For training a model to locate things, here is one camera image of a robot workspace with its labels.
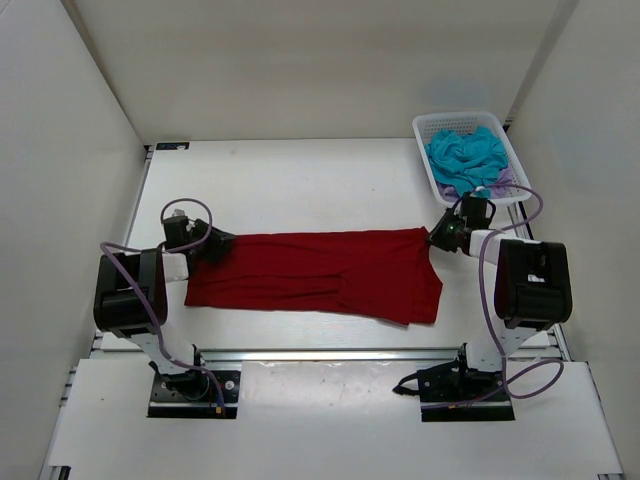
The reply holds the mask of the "red t-shirt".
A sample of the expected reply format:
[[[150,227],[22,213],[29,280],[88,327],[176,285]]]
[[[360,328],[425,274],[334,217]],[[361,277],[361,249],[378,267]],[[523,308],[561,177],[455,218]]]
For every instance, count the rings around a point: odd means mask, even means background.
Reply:
[[[426,238],[423,227],[240,235],[220,261],[196,267],[184,304],[432,324],[443,283]]]

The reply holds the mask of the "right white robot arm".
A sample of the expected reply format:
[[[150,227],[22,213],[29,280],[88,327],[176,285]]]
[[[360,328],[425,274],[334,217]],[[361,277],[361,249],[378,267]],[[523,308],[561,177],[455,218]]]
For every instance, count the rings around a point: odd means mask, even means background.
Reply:
[[[490,200],[466,193],[445,210],[428,237],[432,247],[478,260],[487,333],[461,347],[461,367],[449,375],[450,390],[464,400],[484,389],[483,373],[501,371],[525,341],[566,322],[573,307],[565,245],[493,230],[495,212]]]

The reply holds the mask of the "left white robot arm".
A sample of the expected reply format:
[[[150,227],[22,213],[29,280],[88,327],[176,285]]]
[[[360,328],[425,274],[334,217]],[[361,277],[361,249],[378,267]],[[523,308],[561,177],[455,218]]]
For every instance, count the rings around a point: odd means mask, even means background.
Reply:
[[[198,348],[168,320],[167,284],[187,280],[198,266],[227,256],[235,236],[178,213],[161,221],[165,240],[143,250],[103,243],[93,315],[99,330],[137,345],[157,374],[175,377],[188,400],[206,395],[210,377]]]

